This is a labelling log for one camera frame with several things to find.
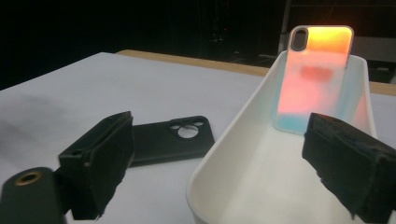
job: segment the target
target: white table surface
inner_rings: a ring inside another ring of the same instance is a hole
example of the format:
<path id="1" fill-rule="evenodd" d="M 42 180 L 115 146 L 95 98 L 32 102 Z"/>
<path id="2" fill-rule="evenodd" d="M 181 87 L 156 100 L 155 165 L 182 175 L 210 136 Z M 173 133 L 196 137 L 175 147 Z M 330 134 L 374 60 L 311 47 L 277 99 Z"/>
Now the white table surface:
<path id="1" fill-rule="evenodd" d="M 134 125 L 202 115 L 215 140 L 262 77 L 110 53 L 0 91 L 0 184 L 57 156 L 101 119 L 131 111 Z M 378 138 L 396 147 L 396 97 L 372 94 Z M 68 223 L 193 223 L 187 182 L 201 159 L 128 169 L 104 215 Z"/>

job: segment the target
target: gradient phone back cover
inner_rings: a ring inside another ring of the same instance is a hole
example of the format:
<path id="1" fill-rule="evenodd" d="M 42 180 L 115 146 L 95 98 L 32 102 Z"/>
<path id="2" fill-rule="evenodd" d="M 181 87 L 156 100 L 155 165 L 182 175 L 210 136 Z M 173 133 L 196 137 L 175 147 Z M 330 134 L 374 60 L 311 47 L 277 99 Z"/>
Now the gradient phone back cover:
<path id="1" fill-rule="evenodd" d="M 297 26 L 291 31 L 276 128 L 303 134 L 312 112 L 337 117 L 352 36 L 347 26 Z"/>

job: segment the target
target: wooden shelf edge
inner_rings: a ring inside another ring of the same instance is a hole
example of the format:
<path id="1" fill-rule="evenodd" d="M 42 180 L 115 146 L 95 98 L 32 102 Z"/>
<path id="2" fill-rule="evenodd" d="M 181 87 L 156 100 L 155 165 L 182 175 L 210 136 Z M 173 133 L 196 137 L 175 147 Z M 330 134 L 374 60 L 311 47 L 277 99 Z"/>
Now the wooden shelf edge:
<path id="1" fill-rule="evenodd" d="M 219 70 L 249 74 L 259 77 L 264 77 L 269 70 L 269 68 L 266 67 L 258 67 L 258 66 L 244 65 L 238 63 L 216 62 L 216 61 L 210 61 L 204 59 L 180 57 L 175 55 L 151 53 L 151 52 L 131 50 L 131 49 L 121 50 L 116 54 L 136 57 L 136 58 L 143 58 L 148 60 L 155 60 L 160 62 L 180 63 L 180 64 L 186 64 L 192 66 L 219 69 Z M 370 82 L 370 92 L 396 96 L 396 85 L 388 84 L 388 83 L 380 83 L 380 82 Z"/>

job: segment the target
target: white curved tray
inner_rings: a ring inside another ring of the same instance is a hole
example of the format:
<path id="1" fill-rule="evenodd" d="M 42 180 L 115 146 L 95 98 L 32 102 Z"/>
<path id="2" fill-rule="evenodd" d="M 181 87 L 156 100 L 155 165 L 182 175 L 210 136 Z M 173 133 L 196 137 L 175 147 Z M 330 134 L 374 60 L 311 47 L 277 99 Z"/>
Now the white curved tray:
<path id="1" fill-rule="evenodd" d="M 192 175 L 187 201 L 196 223 L 362 223 L 302 158 L 304 137 L 271 122 L 282 52 L 259 88 Z M 366 61 L 349 56 L 341 118 L 376 137 Z"/>

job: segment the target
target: smartphone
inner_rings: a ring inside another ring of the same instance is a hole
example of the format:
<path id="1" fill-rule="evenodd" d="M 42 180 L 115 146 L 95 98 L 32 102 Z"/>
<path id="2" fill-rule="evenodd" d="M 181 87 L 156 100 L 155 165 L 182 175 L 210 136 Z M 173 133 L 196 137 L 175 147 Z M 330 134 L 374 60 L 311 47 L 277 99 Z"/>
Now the smartphone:
<path id="1" fill-rule="evenodd" d="M 277 129 L 304 134 L 312 112 L 336 116 L 352 37 L 348 26 L 297 26 L 290 32 Z"/>

